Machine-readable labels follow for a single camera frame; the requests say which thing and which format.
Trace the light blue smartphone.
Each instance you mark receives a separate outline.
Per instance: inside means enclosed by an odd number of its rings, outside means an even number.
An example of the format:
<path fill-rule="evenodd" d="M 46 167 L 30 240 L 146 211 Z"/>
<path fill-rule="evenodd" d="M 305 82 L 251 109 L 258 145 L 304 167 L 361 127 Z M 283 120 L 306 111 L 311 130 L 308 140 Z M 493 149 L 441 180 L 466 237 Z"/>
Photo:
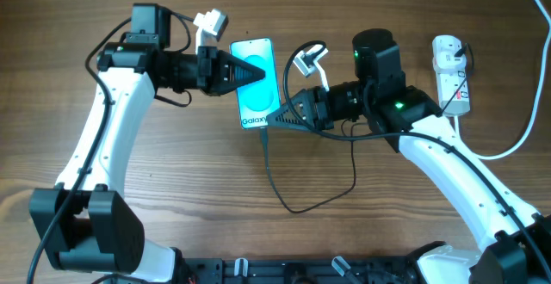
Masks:
<path fill-rule="evenodd" d="M 267 116 L 281 106 L 276 62 L 270 38 L 234 41 L 232 56 L 265 72 L 265 77 L 237 89 L 239 122 L 243 129 L 266 127 Z"/>

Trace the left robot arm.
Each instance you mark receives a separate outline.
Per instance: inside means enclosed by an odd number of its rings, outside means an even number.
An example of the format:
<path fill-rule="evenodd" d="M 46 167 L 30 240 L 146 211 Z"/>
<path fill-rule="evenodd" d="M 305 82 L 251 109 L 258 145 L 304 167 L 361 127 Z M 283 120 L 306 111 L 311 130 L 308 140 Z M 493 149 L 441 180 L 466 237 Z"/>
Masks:
<path fill-rule="evenodd" d="M 228 24 L 218 9 L 181 15 L 180 23 L 197 31 L 183 48 L 172 49 L 170 22 L 176 16 L 155 3 L 136 3 L 87 56 L 84 66 L 97 88 L 83 132 L 54 185 L 37 188 L 29 201 L 40 243 L 28 282 L 42 256 L 54 269 L 96 273 L 104 281 L 197 282 L 179 249 L 146 239 L 125 202 L 134 141 L 161 89 L 223 96 L 265 73 L 216 46 Z"/>

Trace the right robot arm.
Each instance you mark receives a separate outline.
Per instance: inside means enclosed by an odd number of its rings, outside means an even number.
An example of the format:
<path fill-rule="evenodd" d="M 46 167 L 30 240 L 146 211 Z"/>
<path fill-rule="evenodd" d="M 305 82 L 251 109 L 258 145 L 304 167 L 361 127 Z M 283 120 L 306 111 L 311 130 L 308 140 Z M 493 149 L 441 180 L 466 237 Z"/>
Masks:
<path fill-rule="evenodd" d="M 444 242 L 410 253 L 390 278 L 403 283 L 547 283 L 550 219 L 508 189 L 460 140 L 443 110 L 406 84 L 399 46 L 386 29 L 352 41 L 356 81 L 286 95 L 268 115 L 273 127 L 330 138 L 338 120 L 367 120 L 369 137 L 385 139 L 421 169 L 461 215 L 475 252 Z"/>

